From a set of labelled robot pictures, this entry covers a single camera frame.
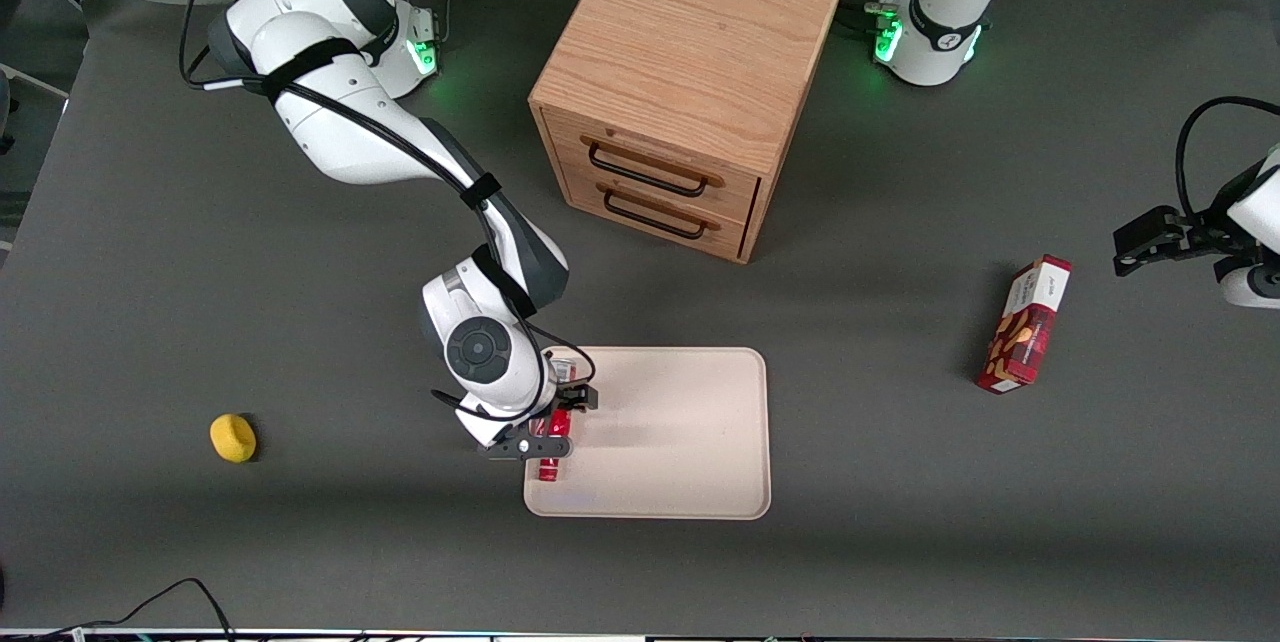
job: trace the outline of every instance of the black cable on table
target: black cable on table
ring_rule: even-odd
[[[873,29],[868,29],[867,27],[860,27],[858,24],[854,24],[852,22],[846,22],[845,19],[841,19],[840,18],[840,13],[836,13],[835,17],[831,18],[831,20],[833,23],[844,27],[845,29],[849,29],[850,32],[855,32],[855,33],[859,33],[859,35],[869,35],[869,36],[874,36],[876,35],[876,31],[873,31]]]
[[[72,632],[73,629],[78,629],[78,628],[119,627],[119,625],[122,625],[124,623],[128,623],[131,619],[133,619],[133,615],[137,615],[138,613],[141,613],[151,602],[155,602],[160,597],[164,597],[169,592],[173,592],[178,587],[182,587],[183,584],[188,584],[188,583],[189,584],[195,584],[196,587],[200,588],[201,592],[204,592],[205,599],[209,600],[209,605],[214,609],[214,614],[218,616],[218,624],[219,624],[220,628],[223,628],[223,634],[225,636],[225,638],[228,638],[228,642],[236,642],[236,636],[232,633],[232,624],[227,619],[227,614],[223,611],[223,606],[218,604],[218,600],[214,597],[212,592],[209,591],[209,587],[205,587],[205,583],[201,582],[198,578],[195,578],[195,577],[187,577],[187,578],[179,579],[178,582],[174,582],[173,584],[165,587],[164,590],[156,592],[155,595],[152,595],[152,596],[147,597],[146,600],[143,600],[142,602],[140,602],[138,606],[133,607],[129,611],[129,614],[122,616],[120,619],[97,619],[97,620],[92,620],[92,622],[82,622],[79,624],[73,624],[73,625],[69,625],[69,627],[64,627],[61,629],[55,629],[54,632],[49,632],[49,633],[45,633],[45,634],[33,636],[29,639],[29,642],[49,642],[51,639],[59,638],[59,637],[67,634],[68,632]]]

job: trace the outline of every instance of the yellow sponge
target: yellow sponge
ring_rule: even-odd
[[[209,426],[209,437],[218,455],[229,463],[246,463],[257,451],[257,434],[247,419],[238,414],[224,414]]]

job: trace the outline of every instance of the wood grain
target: wood grain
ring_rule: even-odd
[[[625,182],[605,185],[605,183],[595,180],[593,176],[576,174],[570,169],[564,169],[562,173],[570,191],[568,203],[575,206],[575,208],[581,208],[584,212],[598,215],[598,217],[608,219],[612,223],[639,229],[648,233],[648,235],[662,237],[664,240],[672,240],[676,244],[719,256],[719,258],[742,262],[737,254],[745,233],[745,224],[741,221],[718,217],[714,214],[705,214],[703,210],[690,208],[687,205],[673,205],[668,200],[655,200],[648,191],[640,191],[636,185],[627,185]],[[649,226],[649,224],[621,217],[621,215],[605,208],[605,191],[616,191],[620,194],[617,200],[613,200],[613,205],[649,217],[654,223],[669,224],[669,226],[676,226],[685,231],[698,231],[700,226],[705,226],[705,230],[698,240],[686,240],[684,237],[668,235],[668,233]]]
[[[768,176],[837,0],[580,0],[531,100]]]
[[[558,157],[564,171],[572,171],[575,174],[581,174],[581,176],[595,178],[599,182],[607,182],[609,185],[622,185],[622,183],[628,183],[628,185],[644,185],[643,182],[627,182],[625,176],[618,176],[611,171],[603,171],[603,169],[595,168],[590,160],[590,145],[589,141],[604,139],[609,146],[596,153],[596,159],[603,160],[603,162],[616,164],[617,168],[630,169],[630,171],[639,171],[645,174],[645,176],[654,176],[657,180],[663,180],[672,183],[672,185],[680,187],[696,187],[698,180],[701,176],[709,176],[710,182],[708,187],[703,191],[703,194],[696,197],[686,197],[676,194],[676,192],[663,191],[659,187],[645,185],[643,187],[646,194],[655,197],[655,200],[668,201],[668,203],[677,206],[687,206],[687,208],[700,210],[700,212],[716,214],[719,217],[730,217],[736,223],[746,223],[748,214],[751,208],[751,200],[755,196],[756,178],[749,176],[740,171],[732,171],[732,168],[712,168],[712,165],[703,162],[699,159],[690,159],[684,156],[684,159],[672,159],[675,155],[668,155],[666,150],[659,150],[654,145],[644,145],[635,139],[628,139],[627,136],[618,136],[613,128],[605,130],[600,124],[581,121],[581,119],[572,119],[571,116],[556,113],[545,114],[545,121],[548,128],[548,136],[552,139],[552,145],[556,150],[556,156]],[[613,146],[621,150],[631,150],[635,153],[646,156],[646,159],[653,160],[666,160],[672,168],[680,168],[684,173],[676,174],[669,171],[668,168],[663,168],[659,164],[640,164],[635,159],[627,159],[627,156],[611,153]]]
[[[691,246],[745,263],[837,3],[580,0],[529,96],[566,200],[668,238],[608,214],[593,183],[718,219],[713,244]],[[689,197],[608,171],[591,162],[593,142],[626,171],[708,187]]]

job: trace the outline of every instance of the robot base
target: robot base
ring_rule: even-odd
[[[390,98],[403,98],[439,68],[439,43],[435,41],[435,18],[430,9],[416,8],[396,0],[399,33],[374,69],[378,83]]]
[[[954,49],[938,51],[915,27],[909,14],[899,14],[899,10],[908,9],[911,0],[879,0],[879,5],[868,6],[869,10],[882,15],[882,27],[887,22],[887,27],[876,40],[872,59],[911,84],[936,87],[950,82],[960,68],[973,59],[982,27],[978,27],[969,40],[955,35]]]

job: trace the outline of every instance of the gray table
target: gray table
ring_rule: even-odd
[[[559,200],[525,95],[572,5],[460,1],[408,105],[567,251],[541,324],[762,352],[769,514],[529,514],[428,395],[451,381],[415,295],[477,244],[470,214],[326,180],[265,101],[183,90],[177,9],[105,3],[0,272],[6,625],[196,574],[241,627],[1280,636],[1280,318],[1225,306],[1207,263],[1110,263],[1172,198],[1194,105],[1276,98],[1265,0],[997,0],[945,90],[835,36],[745,269]],[[1198,200],[1276,141],[1215,113]],[[970,379],[1042,253],[1075,263],[1053,349],[991,396]],[[215,458],[224,411],[259,416],[260,464]],[[138,622],[212,624],[193,593]]]

